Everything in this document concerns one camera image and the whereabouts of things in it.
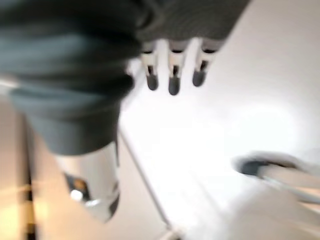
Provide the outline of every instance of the white surface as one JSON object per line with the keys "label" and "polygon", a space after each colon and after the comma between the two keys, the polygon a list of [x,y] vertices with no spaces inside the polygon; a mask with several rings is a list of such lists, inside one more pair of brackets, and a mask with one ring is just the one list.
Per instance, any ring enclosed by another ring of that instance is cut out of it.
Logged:
{"label": "white surface", "polygon": [[159,46],[159,88],[145,84],[131,98],[120,128],[167,215],[194,239],[212,239],[256,189],[231,169],[234,156],[264,150],[319,161],[319,22],[318,0],[252,1],[200,88],[191,44],[177,96]]}

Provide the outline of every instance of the robotic hand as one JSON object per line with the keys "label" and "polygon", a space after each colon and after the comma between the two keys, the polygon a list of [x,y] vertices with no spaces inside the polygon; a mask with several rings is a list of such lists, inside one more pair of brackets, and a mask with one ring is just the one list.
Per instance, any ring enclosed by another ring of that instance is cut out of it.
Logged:
{"label": "robotic hand", "polygon": [[193,84],[249,0],[14,0],[0,3],[0,73],[19,87],[15,107],[44,139],[70,196],[102,221],[117,209],[117,127],[133,87],[129,59],[142,54],[158,87],[154,42],[169,40],[169,92],[176,95],[189,39],[203,38]]}

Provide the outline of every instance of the white countertop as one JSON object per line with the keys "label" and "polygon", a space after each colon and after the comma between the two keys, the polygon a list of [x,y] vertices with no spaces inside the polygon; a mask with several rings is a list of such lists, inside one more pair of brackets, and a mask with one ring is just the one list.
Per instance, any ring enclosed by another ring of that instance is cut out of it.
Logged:
{"label": "white countertop", "polygon": [[145,82],[136,90],[120,129],[174,222],[201,229],[226,220],[256,183],[232,170],[236,156],[320,159],[319,22],[318,0],[252,1],[200,88],[192,85],[192,42],[177,96],[168,92],[166,43],[159,44],[159,89]]}

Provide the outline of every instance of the robotic finger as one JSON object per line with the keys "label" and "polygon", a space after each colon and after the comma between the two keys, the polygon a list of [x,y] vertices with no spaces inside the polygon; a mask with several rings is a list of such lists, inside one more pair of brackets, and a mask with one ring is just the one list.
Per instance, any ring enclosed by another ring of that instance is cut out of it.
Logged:
{"label": "robotic finger", "polygon": [[70,197],[100,221],[111,219],[120,199],[116,143],[83,155],[55,155],[55,158],[64,173]]}

